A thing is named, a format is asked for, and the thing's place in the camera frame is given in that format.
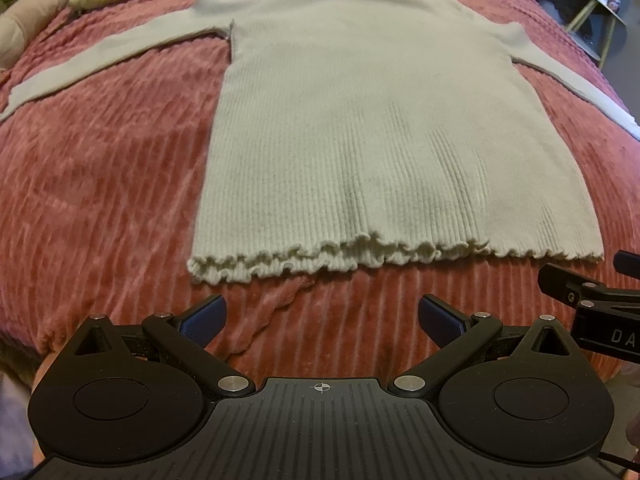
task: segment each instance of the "black mechanical device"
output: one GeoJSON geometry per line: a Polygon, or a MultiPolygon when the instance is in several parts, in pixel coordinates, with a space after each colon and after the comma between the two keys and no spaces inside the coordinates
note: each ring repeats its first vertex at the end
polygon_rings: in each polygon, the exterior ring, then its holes
{"type": "MultiPolygon", "coordinates": [[[[619,272],[640,278],[638,256],[619,272]]],[[[609,480],[596,459],[612,400],[581,348],[640,362],[640,292],[562,267],[543,293],[576,309],[504,326],[432,295],[417,309],[434,355],[386,387],[373,378],[254,382],[204,347],[211,297],[180,316],[80,326],[31,397],[46,460],[33,480],[609,480]]]]}

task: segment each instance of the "black circular disc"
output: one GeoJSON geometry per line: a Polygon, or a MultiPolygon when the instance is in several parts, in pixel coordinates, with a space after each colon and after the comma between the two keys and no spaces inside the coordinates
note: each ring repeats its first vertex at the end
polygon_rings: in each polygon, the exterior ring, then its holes
{"type": "Polygon", "coordinates": [[[134,462],[178,444],[200,421],[202,392],[180,370],[112,360],[108,352],[91,363],[58,367],[31,397],[31,427],[48,452],[76,462],[134,462]]]}
{"type": "Polygon", "coordinates": [[[135,415],[149,400],[144,384],[123,378],[98,379],[76,392],[80,413],[96,420],[118,420],[135,415]]]}
{"type": "Polygon", "coordinates": [[[450,378],[438,404],[452,432],[508,462],[562,462],[599,449],[613,420],[606,388],[593,370],[539,355],[486,362],[450,378]]]}
{"type": "Polygon", "coordinates": [[[560,386],[537,378],[504,381],[495,389],[494,399],[509,415],[527,420],[560,415],[569,405],[569,396],[560,386]]]}

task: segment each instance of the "pink blanket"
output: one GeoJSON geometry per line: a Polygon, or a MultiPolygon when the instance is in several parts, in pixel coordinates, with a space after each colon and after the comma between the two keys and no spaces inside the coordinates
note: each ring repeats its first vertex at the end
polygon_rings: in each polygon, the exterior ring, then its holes
{"type": "MultiPolygon", "coordinates": [[[[4,75],[0,106],[28,76],[193,1],[131,0],[49,37],[66,19],[60,14],[4,75]]],[[[521,22],[542,49],[617,99],[533,0],[459,1],[496,22],[521,22]]],[[[91,312],[140,322],[215,290],[228,301],[229,320],[210,350],[259,382],[291,374],[388,379],[435,350],[416,321],[417,298],[427,292],[508,324],[547,313],[569,325],[571,309],[537,291],[540,263],[531,260],[464,258],[194,287],[185,262],[229,62],[228,45],[214,37],[153,49],[25,104],[0,125],[2,332],[47,354],[91,312]]],[[[548,76],[518,69],[574,153],[602,227],[606,263],[570,267],[632,286],[612,272],[610,258],[640,249],[640,144],[548,76]]],[[[617,369],[612,359],[592,362],[603,378],[617,369]]]]}

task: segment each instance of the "metal screw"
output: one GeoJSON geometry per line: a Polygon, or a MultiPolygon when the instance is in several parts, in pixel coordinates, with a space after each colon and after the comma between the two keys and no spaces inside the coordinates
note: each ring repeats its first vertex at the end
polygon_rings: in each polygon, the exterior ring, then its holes
{"type": "Polygon", "coordinates": [[[249,381],[239,375],[229,375],[218,381],[218,387],[226,392],[239,392],[240,390],[244,390],[248,385],[249,381]]]}
{"type": "Polygon", "coordinates": [[[424,388],[426,383],[422,377],[415,375],[401,375],[396,378],[394,384],[396,385],[396,388],[400,388],[406,392],[416,392],[417,390],[424,388]]]}

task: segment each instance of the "black ribbed plate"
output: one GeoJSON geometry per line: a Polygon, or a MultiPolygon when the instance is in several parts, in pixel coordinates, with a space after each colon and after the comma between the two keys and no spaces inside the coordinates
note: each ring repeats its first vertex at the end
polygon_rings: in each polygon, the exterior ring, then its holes
{"type": "Polygon", "coordinates": [[[91,468],[50,459],[35,480],[611,480],[590,458],[551,468],[463,447],[420,399],[375,379],[277,379],[218,403],[201,431],[146,463],[91,468]]]}

